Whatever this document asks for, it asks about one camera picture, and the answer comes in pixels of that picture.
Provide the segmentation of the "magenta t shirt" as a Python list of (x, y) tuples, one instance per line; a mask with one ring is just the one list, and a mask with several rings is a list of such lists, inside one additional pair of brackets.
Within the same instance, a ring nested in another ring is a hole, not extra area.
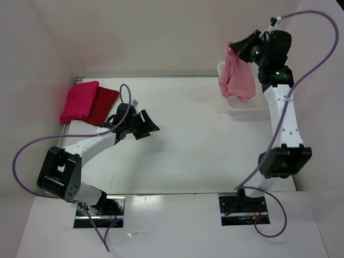
[(66, 103), (60, 116), (60, 124), (66, 124), (72, 120), (82, 120), (90, 115), (94, 104), (98, 81), (75, 84), (67, 94)]

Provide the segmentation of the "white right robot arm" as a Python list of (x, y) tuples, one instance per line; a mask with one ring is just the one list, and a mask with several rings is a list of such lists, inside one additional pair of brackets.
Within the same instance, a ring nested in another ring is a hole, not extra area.
[(268, 149), (259, 155), (255, 174), (236, 192), (236, 205), (241, 211), (259, 204), (266, 191), (297, 174), (312, 156), (312, 149), (304, 145), (300, 136), (291, 92), (293, 74), (285, 64), (291, 43), (291, 34), (281, 28), (281, 18), (273, 17), (266, 31), (255, 31), (231, 45), (242, 61), (257, 66), (257, 79), (268, 103), (273, 131)]

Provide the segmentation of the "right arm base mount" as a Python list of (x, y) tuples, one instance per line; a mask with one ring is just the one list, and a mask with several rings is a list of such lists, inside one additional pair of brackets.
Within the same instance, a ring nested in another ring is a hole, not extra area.
[(270, 224), (264, 197), (238, 197), (235, 193), (218, 196), (222, 226)]

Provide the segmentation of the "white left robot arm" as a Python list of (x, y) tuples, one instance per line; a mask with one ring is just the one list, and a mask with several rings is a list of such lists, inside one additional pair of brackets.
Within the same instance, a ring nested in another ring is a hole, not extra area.
[(94, 137), (65, 148), (51, 147), (46, 154), (37, 186), (66, 202), (81, 202), (100, 215), (114, 202), (106, 192), (82, 182), (82, 168), (102, 151), (113, 147), (132, 134), (137, 140), (159, 131), (146, 110), (137, 112), (135, 105), (121, 103), (116, 114), (111, 115), (95, 132)]

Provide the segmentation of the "light pink t shirt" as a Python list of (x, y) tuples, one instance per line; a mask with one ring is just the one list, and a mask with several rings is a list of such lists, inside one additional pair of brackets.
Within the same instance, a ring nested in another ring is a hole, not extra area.
[(256, 95), (254, 75), (249, 63), (242, 61), (231, 49), (231, 42), (226, 47), (225, 61), (218, 84), (221, 95), (225, 98), (235, 96), (242, 103)]

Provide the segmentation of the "dark red t shirt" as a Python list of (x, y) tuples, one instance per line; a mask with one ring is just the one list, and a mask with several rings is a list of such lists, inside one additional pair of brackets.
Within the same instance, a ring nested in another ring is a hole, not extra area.
[(119, 91), (98, 87), (90, 115), (83, 118), (83, 121), (90, 125), (101, 126), (118, 97)]

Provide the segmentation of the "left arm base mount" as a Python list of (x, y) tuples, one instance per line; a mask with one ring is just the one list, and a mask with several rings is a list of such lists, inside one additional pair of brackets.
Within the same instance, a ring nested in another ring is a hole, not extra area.
[[(92, 220), (98, 228), (108, 228), (111, 224), (113, 228), (123, 228), (125, 196), (107, 196), (108, 206), (101, 211), (85, 204)], [(92, 228), (92, 224), (86, 212), (78, 205), (76, 208), (73, 228)]]

